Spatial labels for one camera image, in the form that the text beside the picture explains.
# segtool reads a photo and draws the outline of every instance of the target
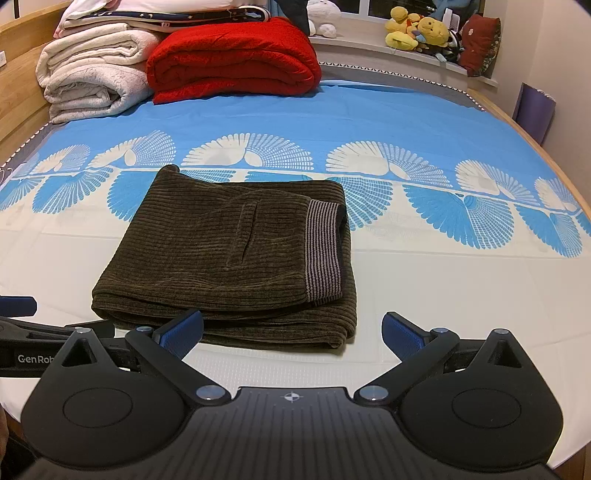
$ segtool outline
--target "folded white blanket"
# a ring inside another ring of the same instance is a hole
[[[135,30],[126,23],[88,28],[48,43],[37,63],[37,81],[42,87],[64,67],[111,63],[133,65],[146,61],[163,36]]]
[[[150,95],[145,62],[60,69],[45,89],[45,98],[52,104],[49,115],[54,124],[117,115]]]
[[[266,6],[267,0],[74,0],[61,16],[54,33],[55,38],[63,36],[64,22],[108,8],[111,11],[128,12],[163,12],[178,14],[185,12],[204,12],[210,10],[226,10],[242,5]]]

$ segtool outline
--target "folded corduroy pants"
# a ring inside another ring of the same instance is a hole
[[[124,327],[197,308],[205,342],[341,347],[356,326],[343,189],[208,183],[163,167],[92,294],[93,310]]]

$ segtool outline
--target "bed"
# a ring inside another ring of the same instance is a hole
[[[338,351],[198,345],[185,361],[233,393],[241,385],[353,393],[399,361],[381,342],[387,311],[463,338],[505,327],[563,409],[551,465],[591,440],[591,211],[486,97],[324,64],[313,95],[148,101],[49,127],[33,70],[60,8],[0,30],[11,40],[0,70],[0,154],[10,157],[0,173],[0,294],[34,296],[42,323],[96,319],[92,287],[164,165],[217,182],[331,179],[343,185],[352,230],[354,340]],[[17,419],[35,382],[0,380]]]

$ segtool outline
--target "blue bed sheet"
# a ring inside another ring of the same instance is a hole
[[[467,252],[577,257],[591,236],[572,194],[509,125],[438,97],[351,82],[297,98],[146,102],[71,122],[4,184],[0,211],[32,197],[33,213],[55,215],[108,188],[104,208],[128,222],[171,163],[206,181],[338,181],[351,230],[394,241],[392,229],[429,228],[439,236],[419,249],[430,251],[458,252],[453,240]],[[402,249],[417,244],[399,237]]]

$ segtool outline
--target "red blanket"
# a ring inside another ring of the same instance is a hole
[[[280,17],[172,33],[147,64],[154,103],[223,92],[301,95],[320,81],[308,37]]]

